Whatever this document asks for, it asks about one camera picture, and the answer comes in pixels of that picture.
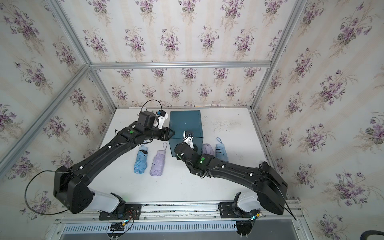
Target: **blue box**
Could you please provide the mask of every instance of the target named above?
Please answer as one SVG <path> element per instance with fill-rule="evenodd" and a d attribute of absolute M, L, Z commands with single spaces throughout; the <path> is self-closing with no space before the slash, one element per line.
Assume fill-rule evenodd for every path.
<path fill-rule="evenodd" d="M 193 144 L 197 146 L 197 153 L 201 154 L 203 147 L 203 127 L 201 125 L 200 111 L 171 111 L 169 114 L 169 128 L 175 131 L 175 135 L 169 139 L 172 157 L 176 157 L 174 150 L 176 145 L 183 141 L 184 131 L 194 133 L 192 141 Z"/>

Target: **ventilation grille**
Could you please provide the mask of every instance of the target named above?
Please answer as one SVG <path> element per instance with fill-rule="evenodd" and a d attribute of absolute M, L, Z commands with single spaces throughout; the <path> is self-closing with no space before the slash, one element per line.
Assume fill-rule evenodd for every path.
<path fill-rule="evenodd" d="M 134 223 L 127 233 L 237 231 L 235 223 L 235 221 L 138 222 Z M 110 226 L 111 223 L 67 223 L 63 234 L 112 233 L 112 231 L 109 231 Z M 115 231 L 115 233 L 123 233 L 124 231 Z"/>

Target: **wires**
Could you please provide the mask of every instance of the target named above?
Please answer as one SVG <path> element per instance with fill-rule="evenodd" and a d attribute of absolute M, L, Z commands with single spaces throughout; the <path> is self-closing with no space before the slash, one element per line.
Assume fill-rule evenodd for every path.
<path fill-rule="evenodd" d="M 61 212 L 57 212 L 57 213 L 54 213 L 54 214 L 45 214 L 45 213 L 42 213 L 42 212 L 35 211 L 34 209 L 32 209 L 32 208 L 28 205 L 28 201 L 26 200 L 26 191 L 28 190 L 28 187 L 29 187 L 29 185 L 31 184 L 31 182 L 33 181 L 33 179 L 35 179 L 35 177 L 39 176 L 39 175 L 42 174 L 43 172 L 56 172 L 56 171 L 53 171 L 53 170 L 44 170 L 44 171 L 41 171 L 41 172 L 39 172 L 38 174 L 36 174 L 36 175 L 29 181 L 29 183 L 26 185 L 26 187 L 25 187 L 25 191 L 24 191 L 24 201 L 25 201 L 26 206 L 29 208 L 29 210 L 33 211 L 34 213 L 40 214 L 40 215 L 56 215 L 56 214 L 60 214 L 60 213 L 63 213 L 63 212 L 68 211 L 69 209 L 64 210 L 64 211 L 61 211 Z"/>
<path fill-rule="evenodd" d="M 161 106 L 161 103 L 160 103 L 159 101 L 157 101 L 156 99 L 151 99 L 151 100 L 146 101 L 146 102 L 143 104 L 143 106 L 141 107 L 141 110 L 140 110 L 140 111 L 142 111 L 142 110 L 143 110 L 143 107 L 145 106 L 145 104 L 146 104 L 147 102 L 150 102 L 150 101 L 156 101 L 156 102 L 158 102 L 158 103 L 160 104 L 161 110 L 163 110 L 163 107 Z"/>

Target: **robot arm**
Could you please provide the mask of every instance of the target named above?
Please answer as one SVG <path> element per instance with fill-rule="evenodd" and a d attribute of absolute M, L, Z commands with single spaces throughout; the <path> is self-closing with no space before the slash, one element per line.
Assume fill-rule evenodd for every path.
<path fill-rule="evenodd" d="M 140 112 L 137 122 L 120 130 L 108 144 L 94 154 L 70 168 L 59 167 L 55 173 L 53 195 L 74 214 L 83 211 L 91 203 L 93 206 L 101 206 L 97 208 L 98 210 L 116 211 L 116 214 L 123 214 L 125 201 L 122 198 L 113 193 L 103 194 L 91 191 L 87 186 L 109 164 L 142 144 L 144 140 L 169 140 L 175 132 L 168 127 L 159 128 L 158 119 L 160 116 L 164 117 L 165 114 L 162 110 L 156 114 L 147 111 Z"/>
<path fill-rule="evenodd" d="M 288 185 L 267 162 L 259 167 L 244 167 L 224 162 L 213 155 L 198 155 L 185 142 L 178 144 L 174 151 L 193 175 L 219 177 L 241 184 L 257 193 L 258 201 L 264 209 L 274 214 L 283 214 Z"/>

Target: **wall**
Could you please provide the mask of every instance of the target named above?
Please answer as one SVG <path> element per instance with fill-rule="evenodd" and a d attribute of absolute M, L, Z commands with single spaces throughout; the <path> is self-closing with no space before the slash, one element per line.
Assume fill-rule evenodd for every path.
<path fill-rule="evenodd" d="M 110 118 L 106 102 L 92 81 L 84 78 L 2 179 L 0 239 L 44 239 L 54 217 L 35 214 L 26 207 L 23 194 L 28 181 L 42 170 L 69 167 L 92 154 L 101 144 Z M 53 176 L 43 173 L 28 188 L 28 203 L 39 212 L 65 210 L 52 195 Z M 23 231 L 15 231 L 15 223 Z"/>
<path fill-rule="evenodd" d="M 150 99 L 162 106 L 249 106 L 265 68 L 183 68 L 102 70 L 115 104 L 141 107 Z M 158 106 L 155 101 L 146 106 Z"/>
<path fill-rule="evenodd" d="M 309 0 L 256 109 L 315 239 L 383 230 L 383 9 Z"/>
<path fill-rule="evenodd" d="M 270 60 L 294 0 L 66 0 L 92 62 Z M 102 70 L 120 107 L 250 105 L 265 69 Z"/>
<path fill-rule="evenodd" d="M 45 1 L 0 1 L 0 159 L 81 65 Z"/>

